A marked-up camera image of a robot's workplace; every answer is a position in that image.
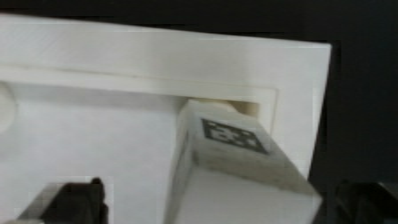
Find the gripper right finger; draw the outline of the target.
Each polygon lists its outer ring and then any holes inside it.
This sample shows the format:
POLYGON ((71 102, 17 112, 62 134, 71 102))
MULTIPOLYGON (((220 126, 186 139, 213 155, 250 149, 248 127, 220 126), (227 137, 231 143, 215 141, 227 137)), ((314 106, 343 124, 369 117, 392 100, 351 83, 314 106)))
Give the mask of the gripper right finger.
POLYGON ((398 183, 337 185, 335 224, 398 224, 398 183))

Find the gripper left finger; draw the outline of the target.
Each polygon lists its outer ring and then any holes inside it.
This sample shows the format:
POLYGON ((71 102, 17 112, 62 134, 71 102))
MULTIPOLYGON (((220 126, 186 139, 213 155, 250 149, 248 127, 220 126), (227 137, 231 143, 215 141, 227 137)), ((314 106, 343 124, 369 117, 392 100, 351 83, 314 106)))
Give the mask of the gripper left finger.
POLYGON ((23 224, 108 224, 101 179, 49 184, 16 220, 23 224))

